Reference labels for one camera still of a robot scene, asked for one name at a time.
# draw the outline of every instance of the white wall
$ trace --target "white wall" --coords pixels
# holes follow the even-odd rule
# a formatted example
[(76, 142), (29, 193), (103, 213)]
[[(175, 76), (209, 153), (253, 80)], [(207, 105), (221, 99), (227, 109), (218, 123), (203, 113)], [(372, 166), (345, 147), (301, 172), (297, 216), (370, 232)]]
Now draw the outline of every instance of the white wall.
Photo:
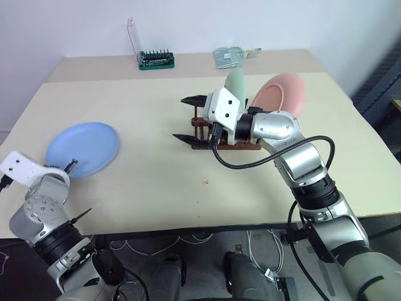
[(0, 130), (62, 56), (132, 54), (129, 16), (146, 49), (309, 49), (351, 95), (400, 36), (400, 12), (399, 0), (0, 0)]

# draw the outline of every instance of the black cable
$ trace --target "black cable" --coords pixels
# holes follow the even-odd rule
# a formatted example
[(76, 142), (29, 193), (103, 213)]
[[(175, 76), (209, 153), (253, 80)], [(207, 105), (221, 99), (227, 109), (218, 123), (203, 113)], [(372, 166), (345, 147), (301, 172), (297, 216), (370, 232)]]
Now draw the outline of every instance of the black cable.
[(119, 290), (118, 291), (118, 294), (119, 295), (123, 295), (124, 296), (124, 299), (125, 299), (125, 301), (128, 301), (128, 298), (127, 298), (127, 296), (121, 291), (121, 290)]
[(216, 157), (216, 159), (224, 166), (231, 168), (231, 169), (246, 169), (246, 168), (251, 168), (251, 167), (256, 167), (259, 165), (262, 165), (264, 163), (267, 163), (271, 160), (274, 160), (275, 158), (282, 156), (283, 154), (285, 154), (286, 152), (289, 152), (305, 143), (308, 142), (312, 142), (312, 141), (316, 141), (316, 140), (324, 140), (327, 141), (330, 144), (330, 155), (328, 156), (328, 160), (326, 163), (326, 168), (328, 169), (331, 165), (331, 162), (333, 162), (333, 158), (334, 158), (334, 151), (335, 151), (335, 144), (334, 141), (327, 137), (327, 136), (313, 136), (313, 137), (309, 137), (309, 138), (305, 138), (293, 145), (290, 145), (288, 147), (286, 147), (285, 149), (279, 150), (277, 153), (266, 157), (264, 159), (261, 159), (259, 161), (253, 162), (253, 163), (247, 163), (247, 164), (242, 164), (242, 165), (232, 165), (230, 163), (227, 163), (222, 157), (220, 157), (218, 151), (217, 151), (217, 145), (218, 145), (218, 139), (219, 137), (216, 137), (215, 139), (212, 140), (212, 152), (214, 154), (214, 156)]
[(136, 278), (139, 281), (139, 283), (141, 284), (141, 286), (145, 292), (146, 301), (149, 301), (149, 292), (148, 292), (148, 288), (146, 287), (145, 282), (143, 282), (143, 280), (137, 274), (135, 274), (133, 271), (131, 271), (127, 268), (124, 268), (124, 270), (127, 274), (131, 275), (132, 277)]
[(304, 219), (301, 211), (299, 212), (299, 218), (301, 219), (301, 223), (305, 224), (305, 219)]
[(292, 232), (291, 232), (291, 219), (292, 219), (293, 212), (294, 212), (294, 209), (295, 209), (296, 205), (297, 205), (297, 202), (295, 201), (293, 203), (293, 205), (291, 206), (291, 209), (289, 210), (289, 213), (288, 213), (287, 232), (288, 232), (289, 246), (291, 247), (291, 251), (293, 252), (293, 255), (295, 257), (295, 260), (296, 260), (297, 264), (299, 265), (299, 267), (301, 268), (302, 272), (305, 274), (307, 279), (310, 281), (312, 286), (315, 288), (315, 290), (319, 293), (320, 297), (322, 297), (322, 299), (324, 301), (330, 301), (330, 299), (327, 298), (325, 293), (323, 293), (323, 291), (320, 289), (320, 287), (317, 285), (317, 283), (313, 280), (312, 276), (308, 273), (308, 271), (306, 270), (306, 268), (302, 264), (302, 261), (299, 258), (298, 254), (297, 254), (297, 252), (295, 250), (293, 235), (292, 235)]

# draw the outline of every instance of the green bit holder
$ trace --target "green bit holder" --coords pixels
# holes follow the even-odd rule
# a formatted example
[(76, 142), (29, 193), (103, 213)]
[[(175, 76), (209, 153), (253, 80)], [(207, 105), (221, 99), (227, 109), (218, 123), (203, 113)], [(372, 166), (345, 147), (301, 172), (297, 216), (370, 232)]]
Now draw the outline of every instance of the green bit holder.
[(174, 55), (169, 50), (156, 52), (140, 52), (138, 60), (139, 70), (156, 70), (174, 68)]

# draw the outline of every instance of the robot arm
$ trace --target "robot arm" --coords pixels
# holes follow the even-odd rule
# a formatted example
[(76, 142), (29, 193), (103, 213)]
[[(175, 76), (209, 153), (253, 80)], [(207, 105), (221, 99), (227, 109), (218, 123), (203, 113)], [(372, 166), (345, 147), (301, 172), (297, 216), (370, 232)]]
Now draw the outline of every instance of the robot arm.
[(223, 129), (229, 144), (248, 141), (265, 148), (273, 155), (270, 158), (298, 202), (316, 254), (326, 262), (336, 263), (353, 299), (398, 300), (401, 266), (369, 248), (365, 230), (328, 175), (328, 166), (318, 151), (302, 136), (296, 117), (258, 108), (243, 114), (238, 107), (239, 100), (225, 88), (207, 96), (204, 119), (213, 124), (211, 148), (219, 162), (233, 169), (252, 166), (233, 166), (219, 157), (217, 144)]
[(47, 272), (62, 293), (57, 300), (110, 301), (124, 269), (111, 251), (96, 250), (80, 235), (73, 226), (78, 218), (70, 220), (65, 214), (70, 186), (67, 173), (43, 167), (18, 152), (7, 156), (0, 171), (29, 187), (9, 227), (49, 265)]

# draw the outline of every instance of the beige tabletop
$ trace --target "beige tabletop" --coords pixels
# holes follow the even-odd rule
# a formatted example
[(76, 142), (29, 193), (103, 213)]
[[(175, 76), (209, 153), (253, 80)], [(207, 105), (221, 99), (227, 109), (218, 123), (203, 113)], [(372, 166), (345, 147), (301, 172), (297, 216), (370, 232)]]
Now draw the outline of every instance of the beige tabletop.
[[(299, 118), (305, 137), (336, 143), (330, 176), (358, 216), (401, 211), (400, 164), (350, 99), (308, 52), (270, 51), (246, 62), (246, 95), (252, 100), (271, 77), (298, 72), (308, 101)], [(0, 147), (44, 162), (49, 143), (82, 122), (110, 124), (119, 134), (118, 155), (102, 171), (71, 182), (65, 205), (84, 234), (203, 226), (282, 223), (293, 197), (273, 164), (235, 171), (210, 151), (192, 150), (172, 136), (192, 134), (193, 108), (180, 99), (221, 88), (227, 70), (211, 54), (177, 55), (172, 70), (138, 71), (129, 56), (65, 59), (41, 86)], [(324, 160), (325, 142), (316, 142)], [(233, 164), (266, 156), (264, 150), (225, 150)], [(22, 205), (17, 183), (0, 194), (0, 237), (14, 237), (8, 221)]]

